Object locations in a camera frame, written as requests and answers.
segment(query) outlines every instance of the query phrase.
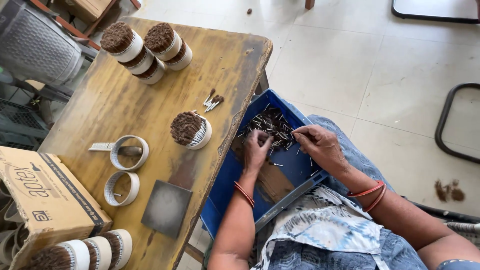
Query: woman's right hand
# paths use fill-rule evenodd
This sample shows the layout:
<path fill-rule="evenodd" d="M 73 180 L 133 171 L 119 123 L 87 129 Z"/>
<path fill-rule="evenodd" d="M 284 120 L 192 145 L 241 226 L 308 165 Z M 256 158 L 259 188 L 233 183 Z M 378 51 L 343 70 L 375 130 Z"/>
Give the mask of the woman's right hand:
<path fill-rule="evenodd" d="M 308 153 L 312 159 L 335 178 L 347 173 L 348 161 L 342 153 L 336 134 L 319 125 L 307 125 L 292 131 L 300 150 Z"/>

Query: metal plate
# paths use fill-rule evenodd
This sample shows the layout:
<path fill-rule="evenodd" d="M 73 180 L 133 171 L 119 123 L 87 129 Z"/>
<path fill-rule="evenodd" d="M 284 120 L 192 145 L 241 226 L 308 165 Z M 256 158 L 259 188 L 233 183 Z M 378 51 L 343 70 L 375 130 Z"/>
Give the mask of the metal plate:
<path fill-rule="evenodd" d="M 155 181 L 142 224 L 172 238 L 177 238 L 192 192 L 188 189 Z"/>

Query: brown bristle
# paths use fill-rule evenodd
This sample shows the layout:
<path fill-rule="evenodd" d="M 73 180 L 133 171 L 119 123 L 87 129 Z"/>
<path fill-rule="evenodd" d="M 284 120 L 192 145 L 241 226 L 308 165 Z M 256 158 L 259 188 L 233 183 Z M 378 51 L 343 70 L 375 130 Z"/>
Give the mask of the brown bristle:
<path fill-rule="evenodd" d="M 41 249 L 32 256 L 30 261 L 22 269 L 24 270 L 70 270 L 72 259 L 68 250 L 62 246 L 54 245 Z"/>
<path fill-rule="evenodd" d="M 159 23 L 148 30 L 144 44 L 152 52 L 161 53 L 172 44 L 174 37 L 175 34 L 169 24 Z"/>
<path fill-rule="evenodd" d="M 147 79 L 155 73 L 157 68 L 158 68 L 158 61 L 154 59 L 150 67 L 144 73 L 132 74 L 132 75 L 140 79 Z"/>
<path fill-rule="evenodd" d="M 179 113 L 170 125 L 170 133 L 175 142 L 187 145 L 192 142 L 195 134 L 201 129 L 203 119 L 192 111 Z"/>
<path fill-rule="evenodd" d="M 103 233 L 100 236 L 106 238 L 112 248 L 112 262 L 108 267 L 108 270 L 112 270 L 115 268 L 117 261 L 120 259 L 120 240 L 114 233 Z"/>
<path fill-rule="evenodd" d="M 177 53 L 177 55 L 175 55 L 172 59 L 168 60 L 168 61 L 165 61 L 165 63 L 167 64 L 174 64 L 178 61 L 180 61 L 184 56 L 185 56 L 185 53 L 187 52 L 187 43 L 185 43 L 183 41 L 183 38 L 181 40 L 181 47 L 180 47 L 180 51 Z"/>
<path fill-rule="evenodd" d="M 84 241 L 85 245 L 88 247 L 88 253 L 90 253 L 90 266 L 88 267 L 88 270 L 95 270 L 96 269 L 96 251 L 95 247 L 91 242 Z"/>
<path fill-rule="evenodd" d="M 132 40 L 133 32 L 130 26 L 124 22 L 117 22 L 105 29 L 100 45 L 110 53 L 119 53 L 128 48 Z"/>
<path fill-rule="evenodd" d="M 124 67 L 134 67 L 134 66 L 138 65 L 146 55 L 147 55 L 147 48 L 145 48 L 145 46 L 143 46 L 142 50 L 140 51 L 140 53 L 137 56 L 135 56 L 135 58 L 133 58 L 132 60 L 130 60 L 128 62 L 125 62 L 125 63 L 122 63 L 122 62 L 119 61 L 119 64 L 123 65 Z"/>

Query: red bangle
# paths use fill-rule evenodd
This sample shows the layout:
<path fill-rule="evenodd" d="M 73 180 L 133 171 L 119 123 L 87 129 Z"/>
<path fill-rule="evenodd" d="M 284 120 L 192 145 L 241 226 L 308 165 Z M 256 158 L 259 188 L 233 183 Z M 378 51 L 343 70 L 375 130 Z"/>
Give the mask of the red bangle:
<path fill-rule="evenodd" d="M 382 192 L 380 193 L 380 195 L 377 197 L 377 199 L 372 203 L 372 205 L 370 205 L 368 208 L 366 209 L 363 209 L 363 212 L 368 212 L 370 210 L 372 210 L 377 204 L 378 202 L 380 202 L 380 200 L 384 197 L 385 195 L 385 191 L 387 191 L 387 186 L 385 184 L 382 185 Z"/>
<path fill-rule="evenodd" d="M 360 197 L 360 196 L 363 196 L 363 195 L 367 195 L 367 194 L 372 193 L 373 191 L 381 188 L 381 187 L 384 185 L 384 182 L 381 181 L 381 180 L 375 180 L 375 181 L 378 183 L 378 185 L 377 185 L 376 187 L 374 187 L 374 188 L 372 188 L 372 189 L 369 189 L 369 190 L 367 190 L 367 191 L 365 191 L 365 192 L 358 193 L 358 194 L 353 194 L 351 191 L 348 191 L 348 192 L 347 192 L 347 196 L 348 196 L 348 197 Z"/>
<path fill-rule="evenodd" d="M 240 184 L 238 182 L 235 182 L 234 187 L 236 187 L 236 189 L 238 189 L 245 196 L 247 201 L 250 203 L 251 207 L 254 208 L 255 207 L 255 201 L 252 199 L 252 197 L 250 197 L 245 192 L 245 190 L 243 190 L 243 188 L 240 186 Z"/>

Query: yellow wooden table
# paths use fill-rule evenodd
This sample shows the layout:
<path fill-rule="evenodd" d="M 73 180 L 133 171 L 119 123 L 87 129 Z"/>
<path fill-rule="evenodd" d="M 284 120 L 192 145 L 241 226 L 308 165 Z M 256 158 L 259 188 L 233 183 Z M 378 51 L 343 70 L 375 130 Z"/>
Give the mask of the yellow wooden table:
<path fill-rule="evenodd" d="M 133 17 L 121 20 L 142 37 L 158 23 Z M 250 99 L 266 78 L 264 69 L 272 52 L 272 41 L 265 37 L 172 27 L 193 51 L 188 67 L 168 70 L 158 83 L 148 86 L 102 50 L 38 150 L 57 154 L 114 220 L 113 228 L 130 232 L 133 252 L 125 269 L 177 266 Z M 225 102 L 204 113 L 202 103 L 212 88 Z M 169 126 L 178 113 L 194 109 L 209 120 L 213 134 L 204 148 L 187 150 L 173 141 Z M 150 155 L 136 171 L 138 197 L 130 205 L 112 207 L 103 190 L 116 169 L 109 152 L 88 148 L 129 134 L 145 139 Z M 156 179 L 193 191 L 177 239 L 140 223 Z"/>

